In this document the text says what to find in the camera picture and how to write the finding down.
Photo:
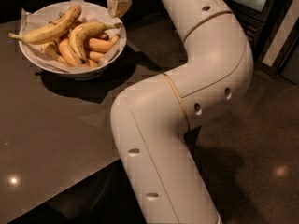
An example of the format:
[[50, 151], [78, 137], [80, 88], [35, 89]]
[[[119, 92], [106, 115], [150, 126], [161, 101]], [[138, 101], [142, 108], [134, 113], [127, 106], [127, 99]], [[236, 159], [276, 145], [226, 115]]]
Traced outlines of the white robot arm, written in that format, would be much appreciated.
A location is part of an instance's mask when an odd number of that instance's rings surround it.
[[222, 224], [184, 142], [247, 91], [249, 41], [223, 0], [162, 0], [187, 62], [144, 79], [111, 107], [116, 148], [147, 224]]

